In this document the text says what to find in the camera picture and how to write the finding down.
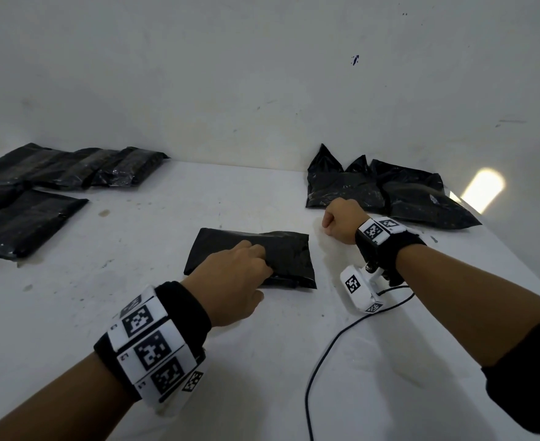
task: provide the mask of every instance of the wall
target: wall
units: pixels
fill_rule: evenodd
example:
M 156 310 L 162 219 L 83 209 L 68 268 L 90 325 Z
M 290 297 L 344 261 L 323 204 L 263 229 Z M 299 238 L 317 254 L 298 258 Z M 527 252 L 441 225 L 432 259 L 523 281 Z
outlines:
M 489 166 L 540 276 L 540 0 L 0 0 L 0 152 L 28 141 L 288 170 L 324 142 L 458 194 Z

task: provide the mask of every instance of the bright light patch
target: bright light patch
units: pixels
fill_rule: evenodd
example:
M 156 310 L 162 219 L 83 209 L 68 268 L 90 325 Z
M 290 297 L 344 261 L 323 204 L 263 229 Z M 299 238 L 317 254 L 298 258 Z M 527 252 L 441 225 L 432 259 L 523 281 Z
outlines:
M 462 193 L 462 199 L 475 211 L 483 213 L 503 189 L 503 175 L 493 169 L 480 169 Z
M 450 199 L 453 199 L 456 203 L 461 203 L 462 200 L 460 199 L 459 196 L 457 196 L 457 194 L 455 194 L 454 192 L 450 191 Z

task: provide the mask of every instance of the fist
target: fist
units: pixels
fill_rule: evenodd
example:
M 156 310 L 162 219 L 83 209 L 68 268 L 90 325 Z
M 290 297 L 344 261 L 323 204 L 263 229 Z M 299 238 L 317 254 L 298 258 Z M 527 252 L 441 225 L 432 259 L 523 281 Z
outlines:
M 209 255 L 181 283 L 200 302 L 212 326 L 249 317 L 264 299 L 256 288 L 272 275 L 266 249 L 249 241 Z
M 325 233 L 345 244 L 356 244 L 356 230 L 370 216 L 354 199 L 336 198 L 325 209 Z

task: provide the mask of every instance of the black cable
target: black cable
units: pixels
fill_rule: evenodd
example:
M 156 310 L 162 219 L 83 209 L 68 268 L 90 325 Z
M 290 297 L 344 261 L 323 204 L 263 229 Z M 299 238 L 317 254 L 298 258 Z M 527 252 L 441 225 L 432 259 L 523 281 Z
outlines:
M 384 291 L 381 291 L 378 295 L 381 296 L 383 295 L 384 293 L 388 292 L 388 291 L 392 291 L 393 289 L 401 289 L 401 288 L 408 288 L 407 285 L 401 285 L 401 286 L 394 286 L 392 288 L 389 288 L 389 289 L 384 289 Z M 319 363 L 317 364 L 317 367 L 315 367 L 315 370 L 313 371 L 313 374 L 310 376 L 310 381 L 309 381 L 309 385 L 307 385 L 307 389 L 306 389 L 306 392 L 304 393 L 304 411 L 306 412 L 306 417 L 307 417 L 307 427 L 309 428 L 309 438 L 310 438 L 310 441 L 315 441 L 315 437 L 313 436 L 313 427 L 311 426 L 311 423 L 310 423 L 310 413 L 309 413 L 309 393 L 310 393 L 310 386 L 313 385 L 313 379 L 315 379 L 315 376 L 317 375 L 317 371 L 319 370 L 319 368 L 321 367 L 321 364 L 323 363 L 323 361 L 325 360 L 325 357 L 327 357 L 327 355 L 329 354 L 329 351 L 331 351 L 331 348 L 333 348 L 333 345 L 335 345 L 335 342 L 337 342 L 337 340 L 339 339 L 339 336 L 341 336 L 343 333 L 345 333 L 347 330 L 349 330 L 350 328 L 353 328 L 354 326 L 356 326 L 358 323 L 360 323 L 362 320 L 366 320 L 367 318 L 369 317 L 372 317 L 372 316 L 375 316 L 377 314 L 381 314 L 385 311 L 390 311 L 391 309 L 394 309 L 394 308 L 397 308 L 399 307 L 400 305 L 402 304 L 405 304 L 407 303 L 410 299 L 412 299 L 413 297 L 415 296 L 415 294 L 411 294 L 409 296 L 408 299 L 405 299 L 403 300 L 402 302 L 400 303 L 397 303 L 395 305 L 392 305 L 391 307 L 389 308 L 386 308 L 386 309 L 382 309 L 380 311 L 377 311 L 375 312 L 374 314 L 368 314 L 367 316 L 363 316 L 361 319 L 359 318 L 358 320 L 356 320 L 353 324 L 351 324 L 350 326 L 347 326 L 345 327 L 344 329 L 342 329 L 337 336 L 335 336 L 333 338 L 333 340 L 331 341 L 331 343 L 329 344 L 329 346 L 327 347 L 327 350 L 325 351 L 325 353 L 323 354 L 323 357 L 321 357 L 321 359 L 319 360 Z

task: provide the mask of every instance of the tabletop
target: tabletop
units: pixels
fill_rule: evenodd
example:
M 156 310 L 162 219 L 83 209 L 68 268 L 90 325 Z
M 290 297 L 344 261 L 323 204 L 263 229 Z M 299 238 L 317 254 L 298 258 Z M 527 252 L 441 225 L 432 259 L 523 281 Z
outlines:
M 265 289 L 253 316 L 211 331 L 209 372 L 180 415 L 140 402 L 109 439 L 307 439 L 310 373 L 362 317 L 339 274 L 362 258 L 322 233 L 322 210 L 304 208 L 306 174 L 171 161 L 137 189 L 68 194 L 90 203 L 31 258 L 0 260 L 0 417 L 86 356 L 146 285 L 183 278 L 200 228 L 291 230 L 309 234 L 317 289 Z M 429 246 L 540 295 L 538 278 L 487 227 L 413 227 Z M 478 365 L 416 297 L 340 338 L 310 415 L 318 441 L 535 438 L 487 397 Z

